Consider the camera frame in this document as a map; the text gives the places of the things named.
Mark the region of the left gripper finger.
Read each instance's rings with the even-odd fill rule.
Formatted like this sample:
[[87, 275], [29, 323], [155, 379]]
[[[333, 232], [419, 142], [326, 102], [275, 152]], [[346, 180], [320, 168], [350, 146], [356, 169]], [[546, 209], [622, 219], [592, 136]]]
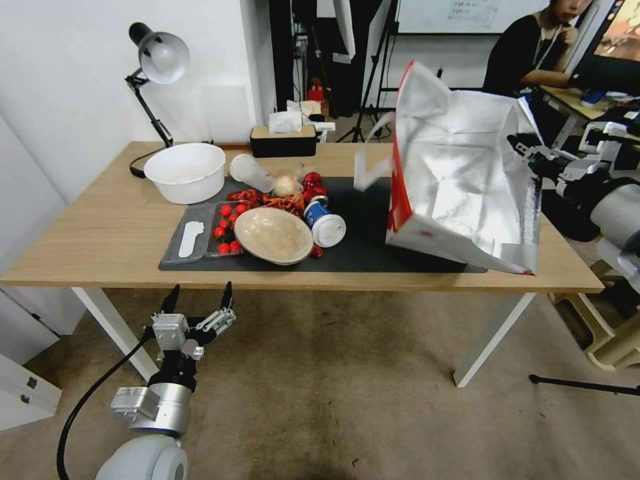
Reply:
[[228, 330], [236, 320], [233, 306], [233, 284], [228, 281], [221, 298], [220, 308], [199, 322], [195, 327], [198, 344], [208, 344]]
[[158, 312], [152, 314], [152, 320], [155, 321], [156, 318], [160, 315], [170, 315], [174, 314], [175, 308], [177, 306], [177, 301], [180, 294], [180, 285], [176, 284], [169, 294], [162, 301], [161, 307]]

